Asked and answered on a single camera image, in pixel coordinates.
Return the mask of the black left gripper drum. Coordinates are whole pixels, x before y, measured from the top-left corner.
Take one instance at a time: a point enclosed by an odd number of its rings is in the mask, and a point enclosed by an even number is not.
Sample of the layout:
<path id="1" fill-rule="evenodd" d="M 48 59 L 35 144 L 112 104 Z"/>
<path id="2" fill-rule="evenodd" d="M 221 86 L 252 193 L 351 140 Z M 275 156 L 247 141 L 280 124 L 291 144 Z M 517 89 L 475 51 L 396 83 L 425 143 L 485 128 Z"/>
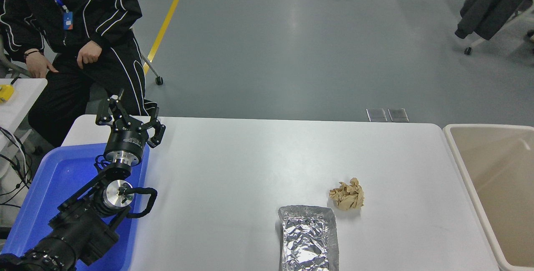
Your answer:
<path id="1" fill-rule="evenodd" d="M 110 159 L 117 152 L 126 152 L 141 159 L 148 139 L 148 133 L 146 131 L 139 132 L 137 128 L 132 130 L 111 129 L 104 156 Z"/>

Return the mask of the person's left hand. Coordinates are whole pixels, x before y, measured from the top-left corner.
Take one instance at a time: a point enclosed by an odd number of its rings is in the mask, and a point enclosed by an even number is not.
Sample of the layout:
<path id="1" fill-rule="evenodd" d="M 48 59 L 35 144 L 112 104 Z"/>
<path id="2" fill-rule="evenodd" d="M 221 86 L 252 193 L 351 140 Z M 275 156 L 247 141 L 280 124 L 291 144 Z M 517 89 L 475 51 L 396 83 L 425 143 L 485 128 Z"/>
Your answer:
<path id="1" fill-rule="evenodd" d="M 101 53 L 102 48 L 95 41 L 89 41 L 78 52 L 78 67 L 83 69 L 86 64 L 97 62 Z"/>

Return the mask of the person's right hand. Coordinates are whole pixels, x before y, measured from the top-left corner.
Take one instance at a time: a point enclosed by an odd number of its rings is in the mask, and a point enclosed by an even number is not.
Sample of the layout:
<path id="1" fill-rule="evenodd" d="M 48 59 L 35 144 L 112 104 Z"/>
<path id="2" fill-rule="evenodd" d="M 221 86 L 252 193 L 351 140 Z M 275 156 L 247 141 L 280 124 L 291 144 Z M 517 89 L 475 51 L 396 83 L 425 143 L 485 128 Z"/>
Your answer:
<path id="1" fill-rule="evenodd" d="M 24 58 L 28 72 L 34 79 L 45 79 L 49 72 L 58 73 L 52 63 L 38 49 L 33 48 L 26 51 Z"/>

